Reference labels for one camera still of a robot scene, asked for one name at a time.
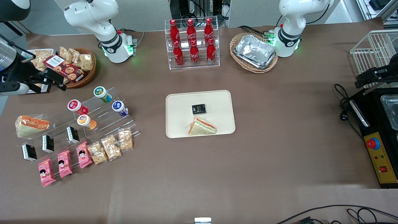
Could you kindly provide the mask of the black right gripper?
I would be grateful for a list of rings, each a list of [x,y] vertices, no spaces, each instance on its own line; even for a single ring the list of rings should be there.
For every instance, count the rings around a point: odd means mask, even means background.
[[[52,69],[39,71],[32,62],[22,63],[21,61],[16,61],[12,63],[6,69],[6,81],[18,82],[21,86],[26,85],[29,88],[28,91],[33,91],[33,93],[42,92],[41,87],[37,86],[37,84],[55,86],[61,91],[66,91],[67,89],[66,85],[63,84],[64,77],[62,75]]]

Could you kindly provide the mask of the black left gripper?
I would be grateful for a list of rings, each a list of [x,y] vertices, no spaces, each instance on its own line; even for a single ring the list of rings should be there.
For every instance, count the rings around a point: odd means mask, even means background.
[[[398,57],[393,56],[388,65],[370,68],[356,77],[355,87],[361,88],[374,82],[392,83],[398,81]]]

